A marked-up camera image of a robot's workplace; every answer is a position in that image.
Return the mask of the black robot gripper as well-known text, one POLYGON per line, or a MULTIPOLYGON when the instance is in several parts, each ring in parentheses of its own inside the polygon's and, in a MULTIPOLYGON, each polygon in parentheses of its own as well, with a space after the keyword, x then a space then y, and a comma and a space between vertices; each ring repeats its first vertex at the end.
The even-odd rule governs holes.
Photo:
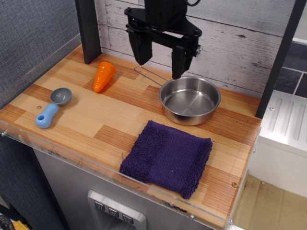
POLYGON ((172 78, 179 79, 197 56, 201 29, 186 18, 188 7, 195 7, 199 0, 145 0, 144 8, 128 7, 126 24, 134 57, 144 65, 152 57, 152 43, 172 48, 172 78))

